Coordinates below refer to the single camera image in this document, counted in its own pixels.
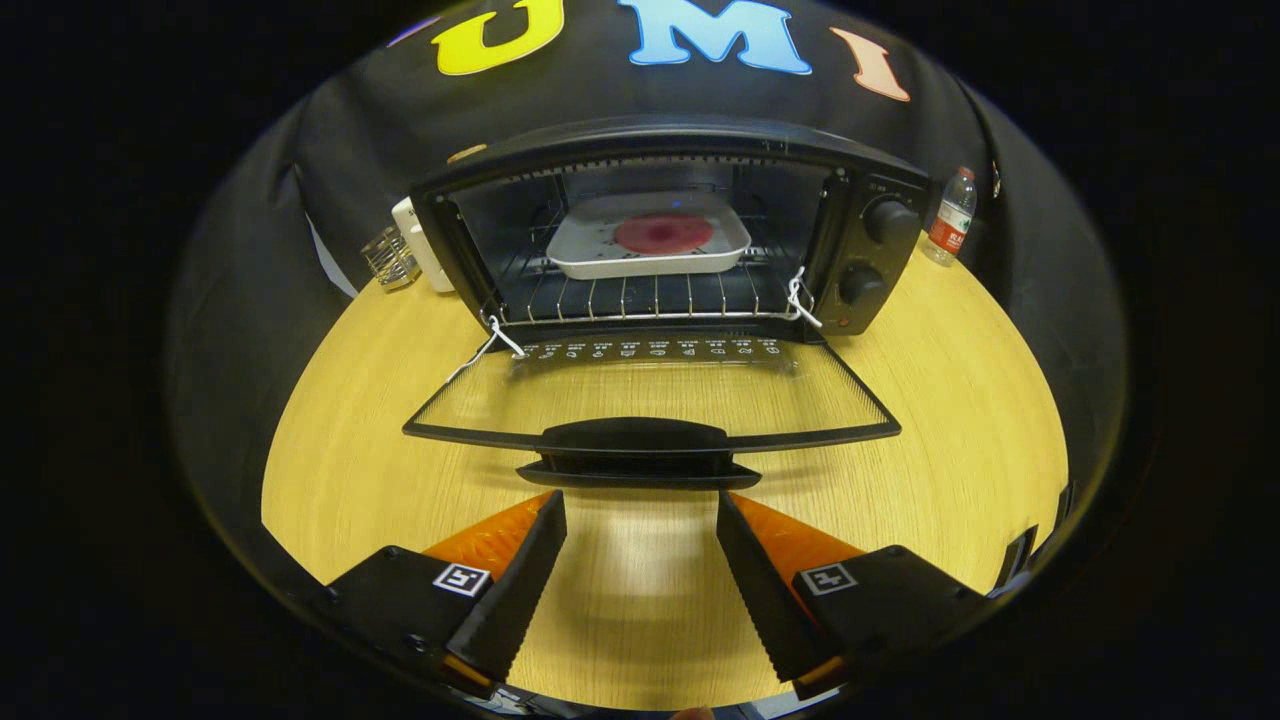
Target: metal basket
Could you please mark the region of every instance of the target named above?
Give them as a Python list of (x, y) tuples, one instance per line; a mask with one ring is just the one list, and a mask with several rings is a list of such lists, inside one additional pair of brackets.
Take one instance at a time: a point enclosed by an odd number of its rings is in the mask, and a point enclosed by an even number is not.
[(394, 225), (371, 240), (360, 254), (369, 263), (378, 284), (388, 292), (412, 283), (422, 273), (399, 228)]

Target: oven rack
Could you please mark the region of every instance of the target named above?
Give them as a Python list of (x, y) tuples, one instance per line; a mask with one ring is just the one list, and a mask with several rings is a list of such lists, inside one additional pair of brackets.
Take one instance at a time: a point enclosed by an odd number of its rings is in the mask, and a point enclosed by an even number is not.
[[(722, 273), (575, 281), (545, 256), (530, 265), (536, 279), (511, 291), (504, 302), (490, 299), (483, 316), (495, 315), (502, 325), (801, 316), (787, 301), (791, 278), (782, 278), (760, 247), (749, 249)], [(799, 300), (813, 310), (815, 299), (803, 281)]]

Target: letter m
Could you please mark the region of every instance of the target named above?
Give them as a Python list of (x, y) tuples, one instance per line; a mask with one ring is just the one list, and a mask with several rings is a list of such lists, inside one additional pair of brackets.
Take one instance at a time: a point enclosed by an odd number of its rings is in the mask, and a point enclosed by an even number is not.
[(710, 15), (689, 0), (618, 0), (636, 12), (640, 49), (631, 54), (637, 65), (685, 63), (692, 53), (676, 45), (676, 32), (713, 63), (728, 56), (739, 36), (746, 49), (737, 59), (753, 68), (806, 76), (813, 72), (800, 59), (787, 32), (791, 13), (763, 3), (735, 0)]

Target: oven control knob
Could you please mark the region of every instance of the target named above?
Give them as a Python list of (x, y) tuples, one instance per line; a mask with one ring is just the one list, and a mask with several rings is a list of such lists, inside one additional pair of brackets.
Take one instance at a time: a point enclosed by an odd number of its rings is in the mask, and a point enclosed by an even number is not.
[(852, 305), (863, 297), (881, 297), (888, 293), (888, 283), (881, 277), (876, 268), (865, 263), (854, 263), (840, 278), (840, 300), (845, 305)]
[(865, 215), (867, 234), (877, 245), (915, 245), (920, 215), (897, 200), (876, 204)]

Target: white power strip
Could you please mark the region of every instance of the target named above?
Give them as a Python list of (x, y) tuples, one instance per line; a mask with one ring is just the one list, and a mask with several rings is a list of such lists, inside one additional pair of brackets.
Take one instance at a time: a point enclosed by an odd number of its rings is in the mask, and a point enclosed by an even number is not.
[(408, 197), (397, 202), (392, 208), (392, 218), (396, 219), (396, 227), (399, 228), (410, 252), (417, 260), (417, 266), (422, 268), (422, 274), (426, 275), (435, 292), (453, 292), (453, 283), (445, 277), (440, 261), (435, 259), (435, 252), (431, 252), (431, 243), (426, 241), (422, 225), (417, 222), (413, 202)]

